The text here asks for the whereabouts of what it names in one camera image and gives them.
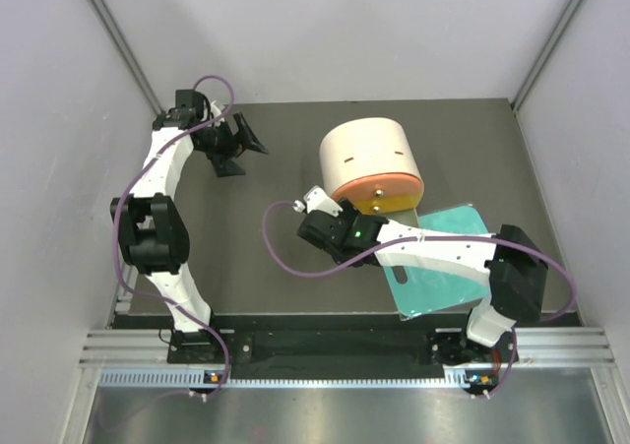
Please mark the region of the yellow drawer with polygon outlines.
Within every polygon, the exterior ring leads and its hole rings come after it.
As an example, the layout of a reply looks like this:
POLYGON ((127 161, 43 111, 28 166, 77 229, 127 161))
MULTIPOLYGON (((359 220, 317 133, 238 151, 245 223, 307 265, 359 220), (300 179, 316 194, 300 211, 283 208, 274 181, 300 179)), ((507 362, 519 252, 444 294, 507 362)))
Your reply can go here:
POLYGON ((415 210, 421 197, 421 194, 384 196, 353 201, 352 203, 363 214, 381 216, 386 213, 415 210))

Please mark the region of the orange top drawer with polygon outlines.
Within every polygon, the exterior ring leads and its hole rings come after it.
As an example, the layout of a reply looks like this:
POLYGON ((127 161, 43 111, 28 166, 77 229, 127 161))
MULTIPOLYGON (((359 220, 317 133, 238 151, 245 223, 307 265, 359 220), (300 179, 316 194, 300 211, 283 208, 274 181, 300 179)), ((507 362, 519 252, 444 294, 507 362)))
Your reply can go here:
POLYGON ((366 201, 397 196, 421 197, 423 181, 415 175, 402 172, 373 174, 343 183, 332 193, 332 198, 366 201))

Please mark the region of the grey bottom drawer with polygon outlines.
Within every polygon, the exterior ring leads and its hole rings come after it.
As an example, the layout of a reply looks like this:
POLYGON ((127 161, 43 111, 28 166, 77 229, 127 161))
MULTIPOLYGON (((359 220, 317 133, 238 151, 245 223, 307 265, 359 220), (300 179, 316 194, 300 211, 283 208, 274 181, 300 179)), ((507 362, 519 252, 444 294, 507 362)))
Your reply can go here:
POLYGON ((386 215, 386 218, 409 227, 420 228, 418 214, 415 209, 390 212, 386 215))

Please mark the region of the white drawer organizer shell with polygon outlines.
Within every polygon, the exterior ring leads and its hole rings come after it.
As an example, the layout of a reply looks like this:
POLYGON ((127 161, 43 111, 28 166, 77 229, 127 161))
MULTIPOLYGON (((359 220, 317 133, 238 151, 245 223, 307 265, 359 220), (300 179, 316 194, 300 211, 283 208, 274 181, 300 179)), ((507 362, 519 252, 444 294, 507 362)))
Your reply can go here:
POLYGON ((402 172, 422 180, 403 126, 384 117, 355 119, 332 129, 321 142, 319 161, 331 197, 343 183, 373 174, 402 172))

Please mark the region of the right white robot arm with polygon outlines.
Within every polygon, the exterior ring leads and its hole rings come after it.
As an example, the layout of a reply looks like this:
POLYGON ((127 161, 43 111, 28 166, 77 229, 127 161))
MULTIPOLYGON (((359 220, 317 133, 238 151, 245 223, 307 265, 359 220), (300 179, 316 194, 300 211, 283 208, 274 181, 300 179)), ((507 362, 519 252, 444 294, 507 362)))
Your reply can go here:
POLYGON ((518 227, 463 235, 409 226, 361 213, 350 201, 308 196, 294 205, 305 215, 298 236, 327 253, 340 269, 364 265, 417 268, 483 288, 459 334, 435 334, 445 364, 480 361, 519 323, 542 317, 549 261, 518 227))

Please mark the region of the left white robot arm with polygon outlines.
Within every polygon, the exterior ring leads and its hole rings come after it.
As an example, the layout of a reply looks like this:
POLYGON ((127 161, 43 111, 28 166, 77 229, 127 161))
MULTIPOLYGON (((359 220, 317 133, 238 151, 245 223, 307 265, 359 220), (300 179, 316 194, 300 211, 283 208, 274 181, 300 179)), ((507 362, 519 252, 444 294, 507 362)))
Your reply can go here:
POLYGON ((138 180, 110 204, 116 251, 154 287, 173 318, 168 360, 171 363, 218 363, 227 355, 221 335, 213 332, 213 310, 191 274, 190 236, 174 202, 186 161, 194 152, 206 156, 218 177, 243 175, 236 159, 268 150, 242 113, 231 122, 223 106, 197 89, 178 90, 175 104, 153 123, 149 153, 138 180))

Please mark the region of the teal plastic package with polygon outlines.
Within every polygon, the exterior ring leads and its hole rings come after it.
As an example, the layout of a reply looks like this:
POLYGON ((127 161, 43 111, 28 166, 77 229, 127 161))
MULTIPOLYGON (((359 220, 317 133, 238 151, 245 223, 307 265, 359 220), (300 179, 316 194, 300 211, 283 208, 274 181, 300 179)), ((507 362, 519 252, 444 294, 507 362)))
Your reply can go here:
POLYGON ((455 236, 488 238, 472 205, 418 215, 420 228, 390 221, 378 235, 396 243, 375 253, 405 319, 481 300, 490 294, 485 262, 494 255, 489 243, 455 241, 455 236))

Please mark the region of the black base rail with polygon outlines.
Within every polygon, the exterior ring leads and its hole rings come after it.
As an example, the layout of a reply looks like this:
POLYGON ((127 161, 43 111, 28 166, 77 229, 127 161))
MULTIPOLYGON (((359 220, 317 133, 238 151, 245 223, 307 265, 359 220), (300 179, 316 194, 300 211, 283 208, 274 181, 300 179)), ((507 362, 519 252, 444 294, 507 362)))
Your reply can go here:
POLYGON ((507 334, 492 348, 467 341, 463 333, 344 327, 329 330, 277 329, 222 332, 223 343, 206 331, 171 335, 167 361, 171 364, 210 364, 224 361, 229 353, 233 367, 287 366, 291 370, 304 359, 308 365, 322 360, 326 365, 355 362, 371 367, 378 360, 403 365, 460 365, 509 360, 512 337, 507 334))

